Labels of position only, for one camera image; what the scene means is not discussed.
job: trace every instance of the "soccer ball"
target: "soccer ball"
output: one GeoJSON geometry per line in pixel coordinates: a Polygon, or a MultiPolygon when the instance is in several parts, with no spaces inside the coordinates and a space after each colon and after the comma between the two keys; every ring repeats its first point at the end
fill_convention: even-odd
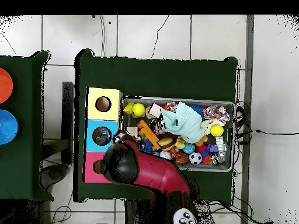
{"type": "Polygon", "coordinates": [[[201,163],[202,159],[203,158],[200,153],[193,152],[189,155],[189,160],[193,165],[198,165],[199,163],[201,163]]]}

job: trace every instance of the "yellow block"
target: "yellow block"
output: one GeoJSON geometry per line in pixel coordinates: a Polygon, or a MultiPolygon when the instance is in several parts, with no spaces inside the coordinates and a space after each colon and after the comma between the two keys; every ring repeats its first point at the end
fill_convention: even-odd
{"type": "Polygon", "coordinates": [[[95,87],[88,88],[88,113],[87,118],[90,120],[119,120],[120,100],[123,94],[117,89],[101,89],[95,87]],[[109,102],[108,111],[99,111],[96,102],[99,98],[105,97],[109,102]]]}

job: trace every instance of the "blue bowl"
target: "blue bowl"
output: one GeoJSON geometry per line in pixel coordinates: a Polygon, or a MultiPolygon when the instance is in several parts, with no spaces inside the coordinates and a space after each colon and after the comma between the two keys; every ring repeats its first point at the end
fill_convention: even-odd
{"type": "Polygon", "coordinates": [[[10,112],[0,110],[0,145],[13,140],[18,132],[18,122],[10,112]]]}

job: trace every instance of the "light blue plush toy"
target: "light blue plush toy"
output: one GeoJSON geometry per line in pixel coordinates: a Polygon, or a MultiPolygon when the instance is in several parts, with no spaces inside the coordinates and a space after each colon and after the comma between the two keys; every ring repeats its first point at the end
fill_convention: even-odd
{"type": "Polygon", "coordinates": [[[179,102],[175,113],[164,109],[161,109],[161,113],[163,115],[161,123],[165,131],[180,135],[190,144],[198,142],[204,136],[204,130],[200,128],[201,115],[184,102],[179,102]]]}

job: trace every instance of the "gray plastic bin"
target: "gray plastic bin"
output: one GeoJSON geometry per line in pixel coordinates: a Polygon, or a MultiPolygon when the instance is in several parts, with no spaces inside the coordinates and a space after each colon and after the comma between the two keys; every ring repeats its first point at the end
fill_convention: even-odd
{"type": "MultiPolygon", "coordinates": [[[[227,113],[231,116],[229,122],[227,122],[224,126],[223,140],[227,144],[227,152],[225,162],[220,163],[219,165],[206,165],[206,164],[198,164],[193,165],[190,162],[184,165],[178,165],[180,170],[190,170],[190,171],[207,171],[207,172],[228,172],[233,167],[233,157],[234,157],[234,134],[235,134],[235,104],[229,101],[208,101],[208,100],[186,100],[186,99],[170,99],[170,98],[155,98],[155,97],[136,97],[133,96],[125,96],[122,100],[122,107],[125,107],[128,103],[142,103],[145,108],[150,106],[152,103],[155,103],[159,106],[163,106],[167,102],[184,102],[188,104],[198,104],[202,106],[209,106],[211,104],[217,105],[217,107],[223,106],[226,108],[227,113]]],[[[147,117],[144,118],[133,118],[132,115],[128,115],[126,113],[121,114],[122,118],[120,119],[120,128],[125,129],[125,127],[136,127],[137,124],[143,119],[147,124],[150,124],[151,120],[147,117]]]]}

